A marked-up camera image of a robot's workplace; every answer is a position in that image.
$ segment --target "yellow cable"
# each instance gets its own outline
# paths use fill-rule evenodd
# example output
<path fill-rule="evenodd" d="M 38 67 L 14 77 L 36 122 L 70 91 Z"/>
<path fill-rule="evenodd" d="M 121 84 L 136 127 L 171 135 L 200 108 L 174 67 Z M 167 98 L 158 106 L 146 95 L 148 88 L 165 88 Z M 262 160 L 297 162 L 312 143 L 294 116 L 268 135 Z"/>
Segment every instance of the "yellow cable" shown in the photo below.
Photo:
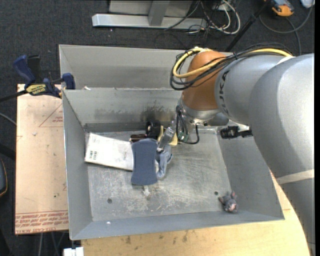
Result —
<path fill-rule="evenodd" d="M 205 65 L 203 67 L 200 67 L 198 69 L 195 69 L 193 71 L 190 71 L 190 72 L 187 72 L 187 73 L 184 73 L 184 74 L 178 74 L 177 73 L 178 66 L 181 64 L 182 61 L 184 61 L 187 57 L 189 57 L 190 54 L 192 54 L 194 52 L 209 52 L 209 51 L 212 51 L 212 50 L 211 49 L 207 49 L 207 48 L 193 48 L 193 49 L 189 50 L 173 66 L 173 70 L 172 70 L 173 75 L 175 77 L 177 77 L 177 78 L 187 78 L 187 77 L 190 77 L 190 76 L 192 76 L 192 75 L 194 75 L 196 73 L 204 72 L 207 69 L 213 67 L 218 61 L 221 61 L 222 58 L 217 58 L 216 61 L 211 62 L 209 65 Z M 274 48 L 257 49 L 257 50 L 250 51 L 248 53 L 249 54 L 250 53 L 275 53 L 275 54 L 283 55 L 285 57 L 291 57 L 292 56 L 291 54 L 287 53 L 284 50 L 274 49 Z"/>

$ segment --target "orange device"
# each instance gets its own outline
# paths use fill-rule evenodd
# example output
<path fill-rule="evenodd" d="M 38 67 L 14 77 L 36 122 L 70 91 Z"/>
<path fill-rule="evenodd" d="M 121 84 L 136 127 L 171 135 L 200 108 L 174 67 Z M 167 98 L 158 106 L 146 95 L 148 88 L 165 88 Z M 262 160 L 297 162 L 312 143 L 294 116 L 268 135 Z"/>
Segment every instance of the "orange device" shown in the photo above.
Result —
<path fill-rule="evenodd" d="M 294 13 L 294 7 L 288 0 L 273 0 L 273 4 L 272 10 L 279 16 L 288 17 Z"/>

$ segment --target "white booklet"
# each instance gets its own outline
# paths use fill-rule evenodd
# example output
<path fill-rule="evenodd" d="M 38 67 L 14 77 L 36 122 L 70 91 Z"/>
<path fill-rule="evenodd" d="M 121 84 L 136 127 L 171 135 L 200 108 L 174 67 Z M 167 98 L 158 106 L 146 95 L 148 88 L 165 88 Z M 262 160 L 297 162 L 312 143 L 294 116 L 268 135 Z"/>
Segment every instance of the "white booklet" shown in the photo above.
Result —
<path fill-rule="evenodd" d="M 134 159 L 131 142 L 90 132 L 87 137 L 84 161 L 132 171 Z"/>

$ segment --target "small gray toy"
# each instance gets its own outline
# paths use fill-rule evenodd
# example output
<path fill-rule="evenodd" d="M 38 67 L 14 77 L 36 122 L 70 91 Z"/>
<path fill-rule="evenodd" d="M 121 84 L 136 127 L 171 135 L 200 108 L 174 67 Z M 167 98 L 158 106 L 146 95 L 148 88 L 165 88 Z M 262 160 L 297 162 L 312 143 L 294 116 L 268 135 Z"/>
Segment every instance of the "small gray toy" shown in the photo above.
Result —
<path fill-rule="evenodd" d="M 234 191 L 232 191 L 230 195 L 221 196 L 218 199 L 224 205 L 226 212 L 234 214 L 238 212 L 239 206 L 236 202 L 237 196 Z"/>

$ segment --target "blue sponge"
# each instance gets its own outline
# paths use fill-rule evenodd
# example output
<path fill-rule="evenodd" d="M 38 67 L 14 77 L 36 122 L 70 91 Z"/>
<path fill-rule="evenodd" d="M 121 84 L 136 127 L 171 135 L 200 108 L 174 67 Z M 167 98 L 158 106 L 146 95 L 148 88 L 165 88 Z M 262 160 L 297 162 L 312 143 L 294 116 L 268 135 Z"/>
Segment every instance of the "blue sponge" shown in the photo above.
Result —
<path fill-rule="evenodd" d="M 131 183 L 146 186 L 158 181 L 156 175 L 156 153 L 158 142 L 153 138 L 141 139 L 131 145 L 133 172 Z"/>

